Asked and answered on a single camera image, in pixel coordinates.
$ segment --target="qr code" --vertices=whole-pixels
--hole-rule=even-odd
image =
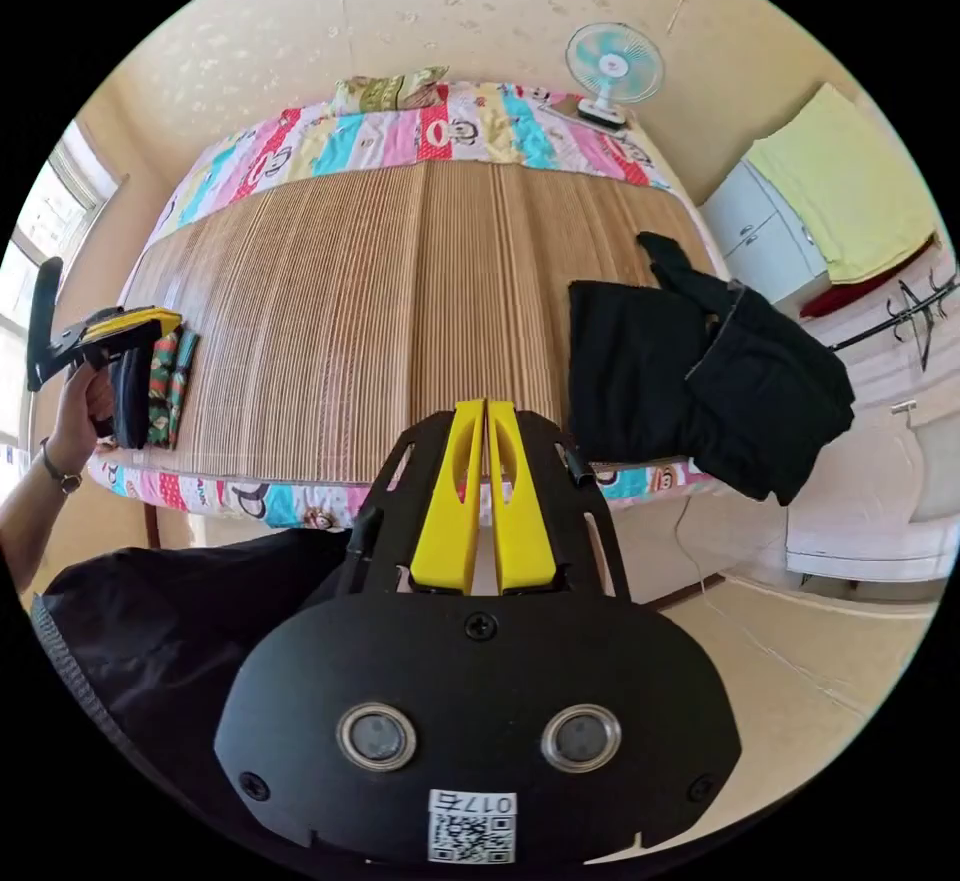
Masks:
[[[428,860],[509,864],[516,842],[516,795],[430,792]]]

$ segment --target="cable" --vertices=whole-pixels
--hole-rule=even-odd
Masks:
[[[725,618],[735,627],[739,628],[740,631],[742,631],[743,634],[745,634],[747,638],[749,638],[750,642],[756,648],[761,650],[764,654],[768,655],[769,657],[772,657],[776,661],[779,661],[781,664],[788,667],[791,671],[798,674],[801,678],[804,679],[804,681],[806,681],[808,684],[816,688],[817,691],[819,691],[829,701],[833,702],[834,704],[836,704],[841,708],[845,708],[847,711],[850,711],[852,714],[855,714],[861,721],[866,722],[867,720],[866,713],[863,710],[861,710],[861,708],[859,708],[857,705],[848,701],[845,695],[843,695],[839,691],[834,691],[833,688],[825,688],[823,685],[819,684],[816,680],[818,675],[816,675],[812,671],[809,671],[807,668],[803,668],[803,667],[800,667],[800,665],[794,664],[789,658],[784,657],[778,651],[775,651],[773,648],[764,644],[759,638],[757,638],[757,636],[749,628],[740,624],[740,622],[737,621],[736,618],[727,614],[726,611],[722,611],[707,597],[707,586],[704,584],[704,581],[703,581],[703,571],[700,569],[700,565],[697,562],[697,559],[683,546],[683,542],[680,540],[680,524],[682,523],[684,517],[686,516],[687,509],[690,507],[691,500],[692,499],[690,497],[687,497],[686,502],[683,505],[683,509],[681,510],[680,514],[677,517],[676,522],[674,523],[673,538],[677,542],[677,547],[680,548],[680,550],[690,559],[690,562],[693,564],[694,568],[696,568],[697,577],[700,581],[700,594],[703,597],[704,604],[706,604],[708,608],[711,608],[715,613],[719,614],[720,617]],[[850,685],[849,681],[844,681],[840,678],[825,678],[823,675],[820,675],[819,677],[821,677],[825,681],[832,681],[836,684]]]

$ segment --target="hand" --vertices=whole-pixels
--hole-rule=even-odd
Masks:
[[[65,474],[80,474],[97,446],[91,418],[103,421],[113,415],[113,385],[107,369],[95,371],[84,361],[60,392],[57,425],[47,442],[47,456]]]

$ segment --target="screw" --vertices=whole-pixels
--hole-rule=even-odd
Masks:
[[[475,611],[463,623],[471,641],[489,641],[497,633],[496,619],[484,611]]]
[[[254,801],[266,801],[267,798],[270,797],[270,789],[267,787],[267,782],[264,781],[260,775],[254,774],[252,771],[244,771],[238,780],[240,782],[240,790],[253,798]]]
[[[699,804],[701,801],[706,801],[707,798],[713,793],[715,787],[715,782],[713,780],[712,774],[701,774],[693,784],[687,788],[687,797]]]

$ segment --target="red cloth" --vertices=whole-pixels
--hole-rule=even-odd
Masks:
[[[908,258],[905,258],[899,264],[895,264],[892,268],[888,268],[874,278],[867,278],[866,281],[858,281],[856,284],[833,285],[824,291],[823,294],[818,294],[812,301],[808,301],[800,309],[800,317],[822,318],[826,314],[830,314],[833,311],[846,307],[848,304],[852,304],[865,294],[869,294],[871,291],[879,288],[881,284],[885,284],[899,274],[912,261],[916,261],[917,258],[933,244],[935,237],[936,235],[931,234],[923,247],[918,248]]]

